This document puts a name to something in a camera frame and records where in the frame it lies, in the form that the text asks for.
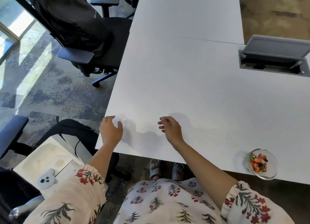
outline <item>desk surface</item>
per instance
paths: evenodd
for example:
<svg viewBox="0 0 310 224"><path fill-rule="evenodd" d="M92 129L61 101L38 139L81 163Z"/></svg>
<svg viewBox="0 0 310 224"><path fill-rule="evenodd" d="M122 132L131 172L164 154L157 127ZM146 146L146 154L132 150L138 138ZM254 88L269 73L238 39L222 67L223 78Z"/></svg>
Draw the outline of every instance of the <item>desk surface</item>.
<svg viewBox="0 0 310 224"><path fill-rule="evenodd" d="M246 153L264 148L278 159L278 179L310 184L310 78L240 69L243 45L162 42L129 37L106 111L127 119L115 152L184 163L158 129L170 115L185 141L223 170L249 173Z"/></svg>
<svg viewBox="0 0 310 224"><path fill-rule="evenodd" d="M130 33L244 44L239 0L139 0Z"/></svg>

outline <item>woman's left hand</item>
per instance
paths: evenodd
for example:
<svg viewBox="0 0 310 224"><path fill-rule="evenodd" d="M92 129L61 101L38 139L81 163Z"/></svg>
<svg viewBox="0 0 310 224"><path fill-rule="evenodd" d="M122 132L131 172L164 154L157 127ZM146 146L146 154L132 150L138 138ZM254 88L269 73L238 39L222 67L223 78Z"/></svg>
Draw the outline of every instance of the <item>woman's left hand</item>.
<svg viewBox="0 0 310 224"><path fill-rule="evenodd" d="M120 121L118 121L118 127L116 128L112 122L115 118L114 116L106 116L102 119L100 124L100 134L102 137L103 145L109 144L113 147L119 143L123 136L123 125Z"/></svg>

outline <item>sandal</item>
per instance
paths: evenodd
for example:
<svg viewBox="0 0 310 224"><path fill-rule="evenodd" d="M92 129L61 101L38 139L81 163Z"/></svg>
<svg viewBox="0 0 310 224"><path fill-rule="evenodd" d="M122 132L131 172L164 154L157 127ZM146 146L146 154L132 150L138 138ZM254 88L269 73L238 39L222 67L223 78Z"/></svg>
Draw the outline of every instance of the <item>sandal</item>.
<svg viewBox="0 0 310 224"><path fill-rule="evenodd" d="M161 177L161 169L160 169L161 160L159 159L152 159L150 162L150 180L155 175Z"/></svg>
<svg viewBox="0 0 310 224"><path fill-rule="evenodd" d="M171 179L174 181L183 181L184 178L184 164L182 163L175 163L172 169L172 176Z"/></svg>

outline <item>glass bowl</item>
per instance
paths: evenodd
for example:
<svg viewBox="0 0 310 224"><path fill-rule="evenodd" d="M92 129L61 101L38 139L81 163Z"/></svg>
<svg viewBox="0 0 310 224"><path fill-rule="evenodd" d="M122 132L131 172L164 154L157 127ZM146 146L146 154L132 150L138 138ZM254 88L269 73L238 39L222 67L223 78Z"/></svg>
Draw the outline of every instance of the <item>glass bowl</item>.
<svg viewBox="0 0 310 224"><path fill-rule="evenodd" d="M266 156L267 162L263 162L267 164L265 172L256 172L251 166L251 158L252 156L256 156L258 158L259 154L263 154ZM278 161L276 157L265 149L255 149L246 155L245 158L246 167L256 176L264 180L272 180L278 173Z"/></svg>

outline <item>chair armrest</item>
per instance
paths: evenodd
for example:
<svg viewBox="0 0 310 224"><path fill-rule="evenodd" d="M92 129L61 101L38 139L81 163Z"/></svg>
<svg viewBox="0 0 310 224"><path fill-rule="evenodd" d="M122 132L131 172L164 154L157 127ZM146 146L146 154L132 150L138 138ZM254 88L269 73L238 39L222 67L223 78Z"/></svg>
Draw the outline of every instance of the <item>chair armrest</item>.
<svg viewBox="0 0 310 224"><path fill-rule="evenodd" d="M91 0L90 4L94 6L101 6L103 16L109 17L109 7L114 5L118 6L119 0Z"/></svg>
<svg viewBox="0 0 310 224"><path fill-rule="evenodd" d="M6 154L10 145L19 139L28 121L28 117L16 115L0 131L0 159Z"/></svg>
<svg viewBox="0 0 310 224"><path fill-rule="evenodd" d="M94 6L111 7L111 6L118 6L119 0L91 0L90 4Z"/></svg>
<svg viewBox="0 0 310 224"><path fill-rule="evenodd" d="M58 57L80 64L88 64L95 54L85 50L61 47Z"/></svg>
<svg viewBox="0 0 310 224"><path fill-rule="evenodd" d="M21 214L30 211L32 212L35 210L35 208L44 201L44 197L42 195L39 195L31 200L29 200L24 205L18 206L11 210L9 213L9 219L13 221L14 219L18 218Z"/></svg>

